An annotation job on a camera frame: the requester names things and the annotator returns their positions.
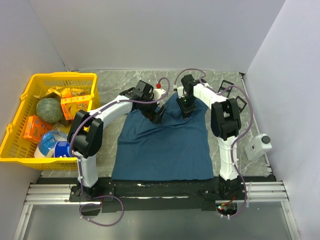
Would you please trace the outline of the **blue t-shirt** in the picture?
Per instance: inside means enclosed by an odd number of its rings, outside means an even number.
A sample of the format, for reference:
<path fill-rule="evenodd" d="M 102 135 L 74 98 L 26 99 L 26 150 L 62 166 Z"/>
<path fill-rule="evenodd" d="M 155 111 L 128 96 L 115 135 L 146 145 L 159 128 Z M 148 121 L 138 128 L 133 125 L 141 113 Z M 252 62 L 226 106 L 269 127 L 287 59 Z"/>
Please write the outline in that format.
<path fill-rule="evenodd" d="M 153 124 L 139 110 L 130 112 L 117 140 L 111 174 L 114 180 L 207 180 L 214 177 L 205 114 L 196 100 L 192 115 L 183 119 L 173 94 L 164 104 L 162 121 Z"/>

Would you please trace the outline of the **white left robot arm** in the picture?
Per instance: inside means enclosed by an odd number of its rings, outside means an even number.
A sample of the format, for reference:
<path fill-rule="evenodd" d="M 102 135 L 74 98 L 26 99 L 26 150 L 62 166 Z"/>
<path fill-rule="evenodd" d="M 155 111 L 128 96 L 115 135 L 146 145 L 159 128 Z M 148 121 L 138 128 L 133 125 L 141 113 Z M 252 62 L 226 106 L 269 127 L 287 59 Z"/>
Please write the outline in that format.
<path fill-rule="evenodd" d="M 76 158 L 78 182 L 81 195 L 94 201 L 99 195 L 97 153 L 99 152 L 105 127 L 122 115 L 139 110 L 152 123 L 158 124 L 166 109 L 159 106 L 169 90 L 160 83 L 153 87 L 140 80 L 135 87 L 122 91 L 111 102 L 91 111 L 79 110 L 68 132 L 69 155 Z"/>

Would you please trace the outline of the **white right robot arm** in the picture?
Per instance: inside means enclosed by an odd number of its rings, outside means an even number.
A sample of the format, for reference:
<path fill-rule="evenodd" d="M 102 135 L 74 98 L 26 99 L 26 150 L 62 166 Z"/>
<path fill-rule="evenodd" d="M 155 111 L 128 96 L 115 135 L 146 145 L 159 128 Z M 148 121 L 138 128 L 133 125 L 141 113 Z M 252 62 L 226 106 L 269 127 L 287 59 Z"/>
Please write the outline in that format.
<path fill-rule="evenodd" d="M 202 84 L 191 74 L 181 79 L 182 87 L 177 88 L 176 99 L 182 117 L 189 118 L 196 110 L 196 100 L 210 109 L 210 127 L 218 140 L 220 171 L 218 193 L 223 199 L 230 199 L 241 190 L 241 179 L 236 170 L 237 144 L 235 140 L 241 129 L 241 119 L 235 98 L 226 98 L 214 93 L 206 83 Z"/>

